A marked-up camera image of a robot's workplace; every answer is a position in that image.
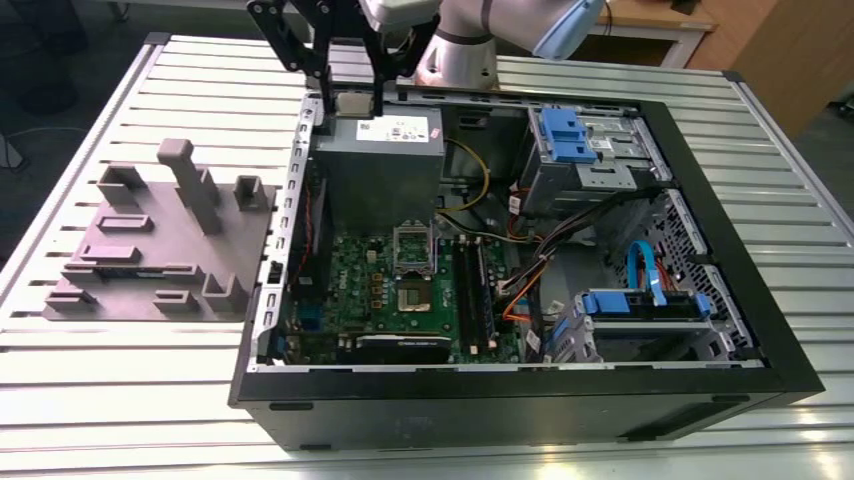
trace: aluminum slotted table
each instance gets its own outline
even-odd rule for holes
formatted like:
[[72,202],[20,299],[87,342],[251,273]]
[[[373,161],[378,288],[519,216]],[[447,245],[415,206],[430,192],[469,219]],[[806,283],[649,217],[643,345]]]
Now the aluminum slotted table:
[[[226,405],[240,324],[50,322],[44,298],[111,164],[168,178],[188,138],[231,183],[282,184],[306,92],[268,46],[152,34],[0,274],[0,472],[146,478],[841,479],[854,469],[854,228],[750,90],[717,72],[499,59],[503,90],[667,103],[828,392],[671,443],[286,453]],[[336,77],[370,80],[357,49]]]

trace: connector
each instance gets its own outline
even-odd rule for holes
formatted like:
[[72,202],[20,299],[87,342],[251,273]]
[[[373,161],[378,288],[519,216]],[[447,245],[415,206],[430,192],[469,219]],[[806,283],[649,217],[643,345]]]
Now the connector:
[[270,262],[270,273],[267,274],[267,284],[279,285],[282,283],[282,275],[284,272],[284,265],[280,262]]

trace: metal chassis frame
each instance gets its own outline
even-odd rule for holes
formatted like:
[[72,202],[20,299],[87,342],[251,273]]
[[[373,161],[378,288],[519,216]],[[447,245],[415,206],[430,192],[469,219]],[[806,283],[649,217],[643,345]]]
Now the metal chassis frame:
[[[316,102],[308,95],[303,104],[303,116],[296,128],[292,165],[303,165],[311,134],[312,119],[310,106]],[[569,371],[547,370],[519,372],[502,384],[493,381],[493,373],[466,372],[449,374],[431,371],[395,373],[394,384],[389,373],[338,372],[330,375],[322,371],[290,374],[287,382],[278,381],[271,373],[258,371],[250,365],[255,354],[252,340],[263,331],[264,314],[259,309],[251,312],[244,328],[242,346],[230,404],[240,407],[244,402],[314,402],[331,399],[426,399],[426,398],[487,398],[517,396],[582,396],[582,395],[643,395],[655,392],[667,394],[707,394],[711,398],[725,395],[738,397],[738,408],[730,408],[714,419],[705,419],[685,426],[658,438],[675,438],[695,431],[713,421],[735,415],[755,405],[755,398],[763,398],[766,406],[782,406],[824,391],[824,386],[806,358],[801,345],[786,323],[759,271],[749,256],[723,207],[715,199],[714,191],[694,159],[670,112],[665,104],[630,99],[602,99],[578,96],[530,94],[525,101],[519,95],[501,92],[471,92],[466,90],[427,89],[398,86],[389,92],[386,101],[437,105],[443,103],[470,104],[495,107],[547,106],[559,102],[629,106],[638,109],[650,126],[651,137],[667,160],[670,170],[678,179],[686,207],[699,220],[699,230],[710,247],[706,261],[723,272],[729,289],[739,302],[743,317],[749,319],[753,337],[759,345],[758,357],[766,361],[762,369],[694,369],[694,370],[606,370]],[[288,180],[287,191],[296,189],[302,173]],[[287,247],[282,252],[287,259]],[[262,298],[270,293],[282,293],[280,287],[259,287]],[[751,401],[751,394],[759,394]]]

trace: blue plastic latch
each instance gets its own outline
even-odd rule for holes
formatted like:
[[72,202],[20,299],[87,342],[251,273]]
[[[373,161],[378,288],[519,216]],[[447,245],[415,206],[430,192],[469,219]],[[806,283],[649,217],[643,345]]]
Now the blue plastic latch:
[[546,139],[551,144],[551,159],[558,163],[594,163],[597,152],[587,146],[587,127],[574,110],[545,108],[541,112]]
[[585,313],[629,313],[629,300],[623,292],[590,292],[582,295]]
[[629,313],[629,300],[623,292],[594,292],[602,313]]
[[582,304],[585,305],[585,313],[587,315],[599,311],[599,305],[597,305],[597,299],[593,294],[582,295]]
[[703,293],[698,293],[694,295],[694,300],[697,301],[697,308],[699,308],[699,315],[702,318],[706,318],[711,315],[711,302],[709,302],[709,297]]

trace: cable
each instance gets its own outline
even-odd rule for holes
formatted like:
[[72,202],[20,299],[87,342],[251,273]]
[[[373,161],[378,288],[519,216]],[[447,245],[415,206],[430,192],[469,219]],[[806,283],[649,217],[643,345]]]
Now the cable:
[[10,135],[6,136],[6,138],[20,137],[22,135],[30,135],[31,133],[36,133],[36,132],[55,132],[55,131],[90,133],[90,131],[86,128],[78,128],[78,127],[36,127],[36,128],[30,128],[27,130],[23,130],[20,132],[11,133]]
[[570,218],[563,220],[539,243],[537,250],[534,251],[533,263],[521,271],[521,273],[517,273],[507,279],[503,288],[511,288],[525,277],[533,275],[537,269],[549,262],[561,242],[563,242],[566,238],[571,238],[578,231],[593,225],[614,207],[622,205],[630,200],[651,198],[658,195],[661,191],[662,187],[649,187],[642,190],[635,190],[634,192],[615,193],[603,201],[587,207]]
[[0,130],[0,137],[3,137],[3,163],[4,163],[4,165],[0,165],[0,170],[8,170],[14,174],[19,174],[30,166],[30,161],[27,157],[22,157],[22,162],[15,167],[12,166],[12,161],[10,160],[10,146],[11,146],[10,139],[24,136],[24,135],[30,135],[31,133],[48,132],[48,131],[71,131],[71,132],[82,132],[84,134],[88,133],[88,130],[78,127],[36,127],[36,128],[30,128],[27,130],[23,130],[20,132],[11,133],[10,135],[6,135],[3,133],[3,130]]
[[450,213],[450,212],[459,212],[461,210],[466,210],[473,205],[475,205],[483,199],[483,197],[486,197],[486,193],[490,190],[490,169],[486,166],[486,162],[483,161],[483,158],[481,158],[481,155],[475,153],[475,151],[469,147],[469,145],[466,145],[459,140],[455,140],[453,138],[446,138],[445,141],[453,143],[459,148],[466,150],[466,153],[469,153],[469,155],[471,155],[471,157],[478,161],[478,164],[481,165],[481,170],[483,170],[483,188],[481,190],[481,194],[475,197],[475,199],[471,202],[467,202],[463,205],[439,209],[439,212]]
[[447,213],[439,212],[437,213],[437,215],[445,218],[447,222],[451,224],[451,226],[454,226],[454,228],[457,228],[461,232],[467,233],[470,235],[482,235],[485,237],[495,238],[497,240],[501,240],[502,242],[509,242],[509,243],[531,243],[530,241],[514,240],[513,238],[502,237],[501,235],[495,235],[494,233],[481,232],[478,230],[474,230],[469,228],[466,225],[463,225],[462,223],[459,223],[459,221],[457,221]]
[[605,36],[610,37],[611,29],[614,28],[614,12],[611,11],[611,4],[609,3],[609,0],[605,0],[605,8],[609,12],[609,19],[605,23]]
[[522,297],[525,296],[527,291],[531,289],[531,287],[537,283],[537,280],[539,280],[539,277],[542,277],[545,271],[546,271],[546,267],[543,266],[543,268],[539,270],[539,272],[537,272],[537,275],[534,275],[534,277],[531,277],[531,280],[525,285],[525,287],[522,287],[522,290],[519,290],[519,293],[517,294],[517,296],[513,299],[513,301],[507,304],[507,308],[505,308],[505,312],[502,313],[502,318],[507,318],[509,316],[511,316],[510,312],[513,311],[513,307],[517,306],[517,303],[519,303],[519,300],[522,299]]

